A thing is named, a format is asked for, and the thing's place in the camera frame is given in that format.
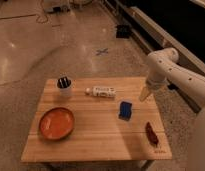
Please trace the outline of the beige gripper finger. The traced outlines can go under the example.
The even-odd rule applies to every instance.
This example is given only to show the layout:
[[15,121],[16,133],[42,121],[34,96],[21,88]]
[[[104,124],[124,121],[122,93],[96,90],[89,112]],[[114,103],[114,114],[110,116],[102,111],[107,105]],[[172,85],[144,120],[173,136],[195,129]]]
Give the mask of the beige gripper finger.
[[151,95],[151,93],[152,90],[149,87],[145,86],[140,93],[139,100],[143,102],[146,98],[148,98]]

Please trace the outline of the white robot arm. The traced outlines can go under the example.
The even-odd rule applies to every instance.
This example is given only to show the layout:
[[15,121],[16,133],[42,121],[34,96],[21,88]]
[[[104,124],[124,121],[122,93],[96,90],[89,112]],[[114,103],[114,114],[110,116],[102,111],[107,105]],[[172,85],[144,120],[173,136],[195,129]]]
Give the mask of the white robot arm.
[[153,90],[158,90],[168,79],[201,107],[194,123],[187,157],[187,171],[205,171],[205,76],[179,66],[178,60],[179,53],[175,48],[149,53],[146,64],[150,71],[139,99],[144,101]]

